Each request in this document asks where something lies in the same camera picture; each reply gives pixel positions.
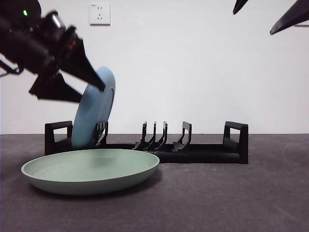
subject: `gray table surface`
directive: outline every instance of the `gray table surface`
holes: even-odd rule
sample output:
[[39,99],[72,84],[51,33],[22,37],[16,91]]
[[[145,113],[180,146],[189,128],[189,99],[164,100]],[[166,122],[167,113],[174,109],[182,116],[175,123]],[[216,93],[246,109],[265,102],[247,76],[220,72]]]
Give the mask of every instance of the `gray table surface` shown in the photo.
[[[193,135],[193,143],[221,139]],[[1,232],[309,231],[309,134],[250,135],[249,165],[159,164],[135,187],[88,197],[46,193],[26,181],[20,168],[43,155],[43,141],[1,136]]]

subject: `electrical outlet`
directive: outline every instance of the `electrical outlet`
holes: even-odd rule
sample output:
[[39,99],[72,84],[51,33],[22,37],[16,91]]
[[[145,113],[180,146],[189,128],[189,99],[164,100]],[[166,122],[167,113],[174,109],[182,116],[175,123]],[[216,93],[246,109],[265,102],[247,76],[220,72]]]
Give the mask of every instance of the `electrical outlet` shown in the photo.
[[89,5],[89,23],[91,26],[111,24],[111,5],[98,3]]

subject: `sage green plate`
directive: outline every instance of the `sage green plate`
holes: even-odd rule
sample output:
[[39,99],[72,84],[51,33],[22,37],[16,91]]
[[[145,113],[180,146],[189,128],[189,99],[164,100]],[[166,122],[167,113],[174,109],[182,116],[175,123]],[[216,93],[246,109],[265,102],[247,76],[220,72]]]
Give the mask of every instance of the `sage green plate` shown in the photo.
[[159,158],[121,149],[70,151],[24,164],[21,172],[35,187],[63,195],[92,195],[134,186],[156,170]]

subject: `black dish rack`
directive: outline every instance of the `black dish rack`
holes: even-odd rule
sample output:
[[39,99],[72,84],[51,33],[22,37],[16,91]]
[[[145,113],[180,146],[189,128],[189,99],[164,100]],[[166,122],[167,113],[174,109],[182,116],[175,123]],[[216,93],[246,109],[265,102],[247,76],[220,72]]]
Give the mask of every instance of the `black dish rack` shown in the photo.
[[[67,128],[67,138],[55,142],[54,130]],[[72,122],[45,124],[45,155],[72,151]],[[96,144],[82,149],[133,149],[152,153],[160,158],[161,163],[240,163],[248,164],[248,125],[225,122],[221,144],[192,144],[192,124],[183,122],[182,135],[179,140],[167,144],[168,124],[163,123],[163,135],[156,141],[156,122],[153,136],[146,141],[147,122],[142,126],[141,139],[132,144],[108,144],[108,122],[95,125]],[[230,129],[239,130],[239,141],[231,139]]]

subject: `blue plate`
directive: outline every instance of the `blue plate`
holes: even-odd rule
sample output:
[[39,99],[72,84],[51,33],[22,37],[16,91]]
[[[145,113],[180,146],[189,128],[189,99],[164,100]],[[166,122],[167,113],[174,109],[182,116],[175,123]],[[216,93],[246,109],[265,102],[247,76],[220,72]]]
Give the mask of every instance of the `blue plate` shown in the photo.
[[72,148],[82,148],[93,145],[96,123],[108,121],[115,96],[115,77],[106,67],[97,70],[98,76],[105,84],[104,92],[88,84],[79,103],[73,131]]

